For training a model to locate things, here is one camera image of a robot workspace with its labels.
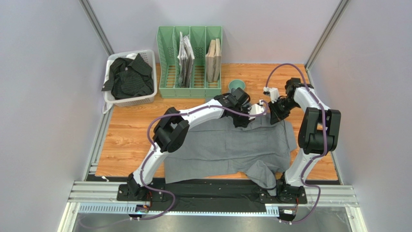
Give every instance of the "wire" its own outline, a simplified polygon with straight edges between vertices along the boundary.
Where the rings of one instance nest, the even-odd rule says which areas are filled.
[[[317,186],[317,185],[309,185],[309,184],[305,183],[305,181],[303,180],[303,177],[304,177],[304,174],[305,174],[306,170],[307,170],[307,169],[309,168],[309,166],[313,163],[313,160],[314,160],[314,159],[324,157],[324,156],[327,154],[327,137],[326,137],[326,119],[325,119],[326,116],[325,116],[324,106],[320,103],[320,100],[316,97],[316,95],[309,89],[308,84],[306,83],[306,80],[305,80],[305,76],[303,75],[302,71],[301,71],[296,65],[291,64],[291,63],[284,63],[284,64],[280,64],[280,65],[278,65],[277,67],[275,67],[275,68],[272,70],[272,72],[269,74],[269,76],[267,77],[266,87],[267,87],[267,84],[269,84],[269,79],[270,79],[270,77],[272,76],[272,74],[273,74],[278,68],[280,68],[280,67],[282,67],[282,66],[285,66],[285,65],[292,66],[292,67],[294,67],[296,70],[298,70],[298,72],[299,72],[299,74],[300,74],[300,76],[301,76],[301,78],[302,78],[302,80],[303,80],[303,84],[304,84],[306,90],[309,92],[309,94],[312,96],[312,98],[313,98],[313,99],[316,101],[316,103],[319,105],[319,107],[320,107],[320,109],[321,109],[321,111],[322,111],[322,134],[323,134],[323,137],[324,137],[324,151],[323,151],[323,153],[320,154],[320,155],[318,155],[318,156],[313,157],[312,159],[310,159],[309,162],[306,164],[306,166],[303,168],[302,173],[300,174],[300,181],[302,182],[302,184],[303,184],[304,186],[314,187],[314,188],[317,188],[317,189],[318,189],[318,197],[316,198],[315,204],[313,205],[312,209],[311,209],[311,210],[309,211],[309,213],[308,213],[305,217],[303,217],[302,219],[300,219],[300,220],[298,220],[298,221],[292,221],[292,222],[285,221],[285,220],[280,220],[280,222],[284,222],[284,223],[286,223],[286,224],[291,225],[291,224],[298,224],[298,223],[301,223],[301,222],[305,221],[305,220],[313,213],[313,211],[315,210],[316,206],[317,206],[318,203],[319,203],[319,199],[320,199],[320,197],[321,197],[321,187],[319,187],[319,186]]]
[[[104,226],[86,226],[85,224],[82,223],[82,219],[78,220],[77,223],[83,228],[86,228],[86,229],[89,229],[89,230],[98,230],[98,229],[103,229],[103,228],[107,228],[107,227],[110,227],[110,226],[114,226],[114,225],[117,225],[117,224],[125,222],[125,221],[130,221],[130,218],[115,221],[113,223],[110,223],[110,224],[104,225]]]
[[[150,152],[150,154],[149,154],[149,155],[146,157],[146,159],[143,161],[142,169],[140,170],[140,182],[141,182],[147,189],[152,190],[152,191],[156,191],[156,192],[167,193],[167,194],[171,195],[173,199],[172,199],[172,203],[170,204],[170,206],[169,206],[166,210],[164,210],[163,212],[161,212],[161,213],[159,213],[159,214],[157,214],[157,215],[151,216],[151,217],[142,217],[142,218],[140,218],[140,220],[151,220],[151,219],[155,219],[155,218],[158,218],[158,217],[163,216],[164,214],[166,214],[167,212],[169,212],[169,211],[173,208],[173,206],[175,205],[175,201],[176,201],[176,196],[175,196],[172,192],[167,191],[167,190],[163,190],[163,189],[152,188],[152,187],[148,186],[148,185],[143,181],[143,171],[144,171],[144,167],[145,167],[147,161],[150,159],[150,157],[154,154],[155,151],[156,151],[156,149],[154,149],[152,152]]]
[[[150,191],[149,191],[149,194],[150,194],[150,196],[149,196],[149,200],[150,200],[149,208],[151,208],[152,204],[153,204],[153,196],[152,196],[152,192],[150,192]]]
[[[296,198],[296,207],[295,207],[296,211],[294,212],[295,214],[297,214],[298,206],[299,206],[299,198]]]
[[[263,188],[263,187],[259,186],[260,189],[263,189],[263,190],[266,190],[266,191],[275,190],[276,187],[278,187],[278,186],[275,185],[273,188]]]

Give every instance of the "teal cup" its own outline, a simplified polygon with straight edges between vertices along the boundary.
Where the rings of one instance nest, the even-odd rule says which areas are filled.
[[[229,82],[229,92],[232,92],[232,90],[235,90],[237,88],[241,88],[242,90],[245,90],[246,88],[245,82],[239,79]]]

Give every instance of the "black bracket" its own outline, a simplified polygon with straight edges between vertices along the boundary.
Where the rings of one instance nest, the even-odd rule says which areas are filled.
[[[157,189],[164,189],[164,184],[157,184]],[[118,195],[116,200],[118,201],[127,201],[127,202],[138,202],[138,201],[147,201],[148,194],[153,202],[161,202],[163,200],[162,192],[151,191],[144,186],[140,186],[136,183],[133,173],[130,174],[127,178],[127,184],[119,185]]]
[[[286,97],[279,97],[276,102],[269,103],[271,125],[287,118],[293,108],[300,108],[300,106],[293,99],[294,92],[299,87],[304,87],[304,84],[300,82],[300,78],[291,78],[290,80],[286,81]]]
[[[327,110],[325,112],[327,151],[335,150],[338,144],[340,128],[340,111]],[[324,151],[324,137],[322,130],[317,129],[322,122],[322,111],[316,108],[306,108],[302,125],[300,126],[298,144],[305,154],[322,154]]]
[[[167,109],[165,115],[178,114],[180,111],[171,107]],[[153,132],[153,141],[160,146],[160,151],[170,153],[178,150],[185,141],[189,131],[189,122],[182,116],[172,116],[160,119]]]
[[[250,101],[250,96],[247,94],[245,91],[243,91],[241,88],[237,88],[235,91],[232,93],[226,93],[223,95],[218,95],[214,97],[215,100],[219,101],[219,103],[231,110],[234,110],[236,112],[244,113],[247,114],[249,109],[248,106],[245,106],[245,103],[249,99]],[[233,118],[233,125],[235,127],[244,127],[246,128],[248,124],[250,123],[249,117],[246,116],[239,116],[237,114],[234,114],[232,112],[224,111],[223,116],[230,116]]]
[[[285,173],[276,182],[276,197],[282,203],[295,203],[299,199],[299,203],[306,204],[305,188],[303,186],[291,186],[285,181]]]

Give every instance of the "wooden table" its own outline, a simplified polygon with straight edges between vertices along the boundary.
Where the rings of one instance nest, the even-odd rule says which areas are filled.
[[[234,79],[241,79],[246,83],[245,91],[250,95],[251,103],[259,99],[269,101],[269,97],[263,95],[263,87],[267,76],[276,67],[276,64],[222,64],[222,92],[228,91],[228,84]],[[298,67],[304,71],[303,64]],[[157,65],[158,82],[160,78],[160,66]],[[277,87],[281,95],[285,95],[285,83],[291,77],[299,77],[299,73],[293,67],[280,67],[271,77],[269,87]],[[163,99],[158,93],[154,103],[136,105],[130,107],[114,108],[110,121],[103,151],[97,166],[97,176],[128,176],[135,171],[150,148],[146,132],[149,123],[156,117],[163,115],[170,108],[189,109],[205,103],[204,99]],[[302,123],[303,112],[295,108],[287,118],[293,125],[296,142]],[[292,161],[297,155],[298,149],[292,151]],[[163,164],[157,170],[155,177],[164,177]],[[247,178],[244,173],[212,176],[210,178]],[[330,155],[320,160],[308,179],[337,180],[335,167]]]

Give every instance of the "white plastic basket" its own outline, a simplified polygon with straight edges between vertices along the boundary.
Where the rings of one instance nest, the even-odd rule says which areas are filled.
[[[154,92],[150,95],[147,96],[142,96],[142,97],[136,97],[136,98],[127,98],[127,99],[121,99],[121,100],[115,100],[115,97],[113,97],[111,91],[104,91],[104,100],[107,103],[115,104],[117,106],[123,107],[123,106],[130,106],[130,105],[140,105],[140,104],[145,104],[145,103],[151,103],[154,101],[154,96],[157,93],[157,76],[156,76],[156,61],[154,57],[154,52],[152,50],[140,50],[140,51],[132,51],[132,52],[121,52],[121,53],[116,53],[107,59],[107,65],[106,65],[106,76],[104,81],[109,79],[109,69],[110,65],[112,65],[113,61],[119,57],[126,57],[128,54],[131,53],[138,53],[142,56],[142,58],[152,67],[152,79],[153,79],[153,88]]]

